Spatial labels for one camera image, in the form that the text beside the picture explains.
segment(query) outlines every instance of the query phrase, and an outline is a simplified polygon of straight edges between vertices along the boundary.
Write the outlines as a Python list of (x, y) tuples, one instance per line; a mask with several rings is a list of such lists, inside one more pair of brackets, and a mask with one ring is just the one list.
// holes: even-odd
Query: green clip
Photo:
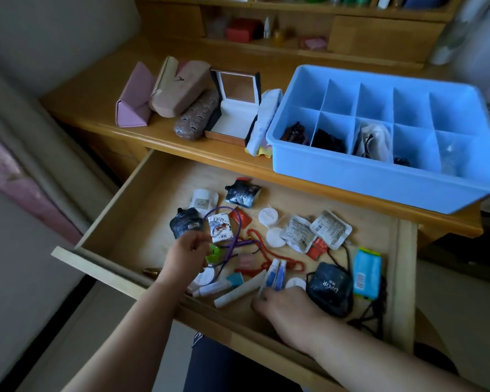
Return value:
[(209, 248), (210, 248), (210, 254), (207, 257), (205, 257), (205, 260), (207, 260), (209, 264), (219, 263), (219, 256), (221, 255), (222, 251), (218, 246), (212, 243), (210, 244)]

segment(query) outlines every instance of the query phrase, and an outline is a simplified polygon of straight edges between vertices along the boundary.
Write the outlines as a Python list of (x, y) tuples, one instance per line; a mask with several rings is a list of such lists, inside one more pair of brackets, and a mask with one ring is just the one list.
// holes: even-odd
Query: blue plastic organizer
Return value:
[[(297, 121), (310, 141), (317, 128), (345, 140), (347, 153), (280, 140)], [(411, 167), (352, 155), (372, 122), (386, 125), (394, 157)], [(277, 173), (435, 212), (490, 194), (490, 118), (471, 85), (299, 66), (267, 141)]]

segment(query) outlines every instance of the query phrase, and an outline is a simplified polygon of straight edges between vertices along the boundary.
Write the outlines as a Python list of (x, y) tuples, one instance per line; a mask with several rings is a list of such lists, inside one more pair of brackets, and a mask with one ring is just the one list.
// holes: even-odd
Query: open drawer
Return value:
[[(142, 270), (160, 267), (174, 241), (169, 222), (177, 208), (189, 206), (196, 188), (218, 192), (219, 204), (223, 204), (224, 187), (234, 183), (236, 176), (228, 170), (150, 151), (76, 248), (68, 251), (58, 247), (53, 256), (137, 299), (152, 283), (150, 278), (142, 275)], [(328, 209), (353, 227), (349, 237), (353, 243), (349, 247), (352, 259), (356, 250), (354, 245), (381, 253), (388, 284), (385, 340), (412, 352), (417, 224), (267, 181), (254, 179), (254, 183), (261, 185), (263, 190), (254, 207), (245, 210), (249, 216), (257, 216), (267, 205), (281, 215), (285, 214), (287, 219), (291, 213), (317, 216)], [(257, 218), (250, 227), (257, 229), (263, 237), (267, 231)], [(304, 261), (307, 272), (314, 271), (317, 266), (306, 255), (288, 247), (273, 251)], [(333, 254), (346, 265), (343, 248)], [(262, 263), (260, 253), (256, 258), (258, 265)], [(321, 260), (329, 261), (329, 258), (324, 255)], [(231, 261), (222, 275), (233, 272), (234, 266)], [(288, 272), (287, 278), (294, 274)], [(272, 326), (250, 309), (254, 294), (256, 292), (219, 310), (212, 304), (214, 297), (198, 300), (186, 295), (176, 319), (314, 392), (340, 389), (316, 362), (283, 344)], [(367, 304), (365, 299), (356, 297), (352, 316), (358, 317)]]

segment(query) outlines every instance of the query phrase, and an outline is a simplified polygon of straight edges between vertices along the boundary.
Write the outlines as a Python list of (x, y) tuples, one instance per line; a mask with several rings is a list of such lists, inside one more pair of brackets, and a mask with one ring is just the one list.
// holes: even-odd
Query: left hand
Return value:
[(163, 269), (156, 281), (183, 294), (201, 272), (205, 257), (210, 254), (211, 242), (209, 234), (194, 230), (185, 232), (167, 252)]

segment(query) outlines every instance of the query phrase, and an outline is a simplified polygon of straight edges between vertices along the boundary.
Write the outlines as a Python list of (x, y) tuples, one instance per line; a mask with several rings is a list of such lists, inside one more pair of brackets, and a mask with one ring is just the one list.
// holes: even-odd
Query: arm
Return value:
[(157, 280), (63, 392), (150, 391), (176, 306), (209, 254), (210, 236), (188, 231), (167, 253)]
[(479, 391), (477, 386), (361, 333), (320, 310), (300, 287), (265, 289), (253, 308), (281, 339), (352, 392)]

